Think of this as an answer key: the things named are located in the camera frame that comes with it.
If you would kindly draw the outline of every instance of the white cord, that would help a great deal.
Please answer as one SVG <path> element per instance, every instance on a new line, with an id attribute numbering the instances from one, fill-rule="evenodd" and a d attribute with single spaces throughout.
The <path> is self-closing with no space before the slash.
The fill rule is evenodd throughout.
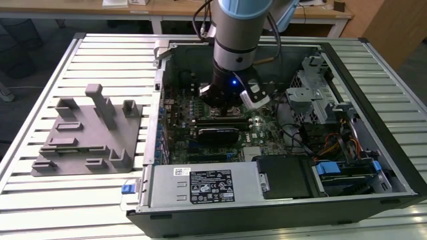
<path id="1" fill-rule="evenodd" d="M 13 86 L 7 89 L 45 89 L 45 86 Z"/>

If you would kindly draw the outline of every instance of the slotted metal surface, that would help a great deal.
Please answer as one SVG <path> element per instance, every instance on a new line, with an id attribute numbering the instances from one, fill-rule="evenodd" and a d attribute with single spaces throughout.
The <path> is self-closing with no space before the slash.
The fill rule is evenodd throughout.
<path id="1" fill-rule="evenodd" d="M 195 40 L 193 36 L 89 34 L 75 39 L 30 113 L 10 152 L 0 165 L 0 235 L 17 239 L 121 239 L 145 240 L 123 211 L 123 201 L 137 205 L 135 197 L 123 199 L 121 188 L 127 180 L 142 176 L 153 87 L 157 76 L 155 41 Z M 283 38 L 285 41 L 329 41 L 342 58 L 367 98 L 403 150 L 427 179 L 427 115 L 414 93 L 403 84 L 369 45 L 357 39 Z M 81 105 L 87 84 L 103 84 L 103 94 L 114 104 L 134 99 L 143 104 L 134 171 L 122 174 L 33 177 L 31 166 L 39 155 L 58 113 L 53 108 L 61 97 L 77 97 Z M 349 99 L 343 88 L 338 91 Z M 186 239 L 425 239 L 427 235 L 426 203 L 389 210 L 359 223 L 314 226 L 187 237 Z"/>

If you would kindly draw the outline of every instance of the power supply label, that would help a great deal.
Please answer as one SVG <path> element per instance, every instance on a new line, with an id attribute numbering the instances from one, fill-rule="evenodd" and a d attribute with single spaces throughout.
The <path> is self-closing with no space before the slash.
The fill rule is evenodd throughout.
<path id="1" fill-rule="evenodd" d="M 215 204 L 235 201 L 231 170 L 190 172 L 190 201 L 193 204 Z"/>

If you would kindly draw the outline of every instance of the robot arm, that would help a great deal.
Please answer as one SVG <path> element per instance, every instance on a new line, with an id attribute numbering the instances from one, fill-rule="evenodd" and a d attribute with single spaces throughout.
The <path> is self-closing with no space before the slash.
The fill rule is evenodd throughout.
<path id="1" fill-rule="evenodd" d="M 270 102 L 254 68 L 257 47 L 271 7 L 285 13 L 278 25 L 286 29 L 298 3 L 299 0 L 213 1 L 214 28 L 209 36 L 215 32 L 214 76 L 201 90 L 201 98 L 211 107 L 227 111 L 245 103 L 249 109 L 258 109 Z"/>

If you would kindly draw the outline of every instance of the barcode sticker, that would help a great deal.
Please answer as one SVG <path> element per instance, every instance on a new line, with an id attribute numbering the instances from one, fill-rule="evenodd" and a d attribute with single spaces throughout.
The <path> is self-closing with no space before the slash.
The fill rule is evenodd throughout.
<path id="1" fill-rule="evenodd" d="M 190 167 L 177 167 L 174 168 L 174 176 L 190 176 L 191 171 Z"/>

